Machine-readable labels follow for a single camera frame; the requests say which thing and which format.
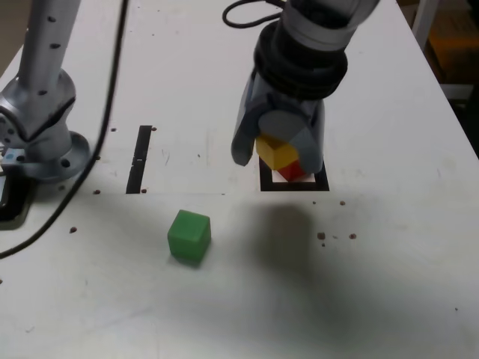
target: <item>green cube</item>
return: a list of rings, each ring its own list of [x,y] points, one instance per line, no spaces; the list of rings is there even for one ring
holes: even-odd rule
[[[184,260],[200,262],[210,242],[210,217],[181,209],[168,231],[171,254]]]

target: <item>floor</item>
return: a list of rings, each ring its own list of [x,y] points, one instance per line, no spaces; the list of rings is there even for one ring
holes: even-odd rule
[[[31,0],[0,0],[0,76],[22,47]]]

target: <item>metal robot arm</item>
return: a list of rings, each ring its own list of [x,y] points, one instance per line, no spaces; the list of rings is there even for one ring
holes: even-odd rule
[[[88,142],[69,132],[75,86],[61,69],[80,0],[34,0],[18,75],[0,93],[7,176],[58,182],[85,166]]]
[[[378,2],[289,0],[262,30],[231,145],[237,164],[249,162],[256,141],[273,170],[297,161],[304,174],[321,171],[323,99],[346,74],[344,50]]]

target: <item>white table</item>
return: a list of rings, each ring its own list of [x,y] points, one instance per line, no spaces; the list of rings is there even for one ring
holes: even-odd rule
[[[331,191],[261,193],[257,159],[241,168],[229,153],[260,28],[223,25],[228,3],[132,2],[118,130],[53,228],[0,262],[0,357],[479,357],[479,164],[398,6],[382,0],[357,31],[326,100]],[[64,64],[70,127],[92,143],[118,4],[82,2]],[[272,10],[261,6],[233,19]],[[147,193],[126,195],[140,125],[158,128]],[[43,188],[0,249],[62,193]],[[169,254],[179,209],[211,217],[199,269]]]

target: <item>black tape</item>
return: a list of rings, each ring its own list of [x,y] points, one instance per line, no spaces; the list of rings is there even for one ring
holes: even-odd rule
[[[138,130],[132,167],[129,170],[128,183],[126,184],[126,194],[135,194],[141,191],[141,181],[143,180],[144,166],[147,163],[151,129],[152,126],[140,126]]]

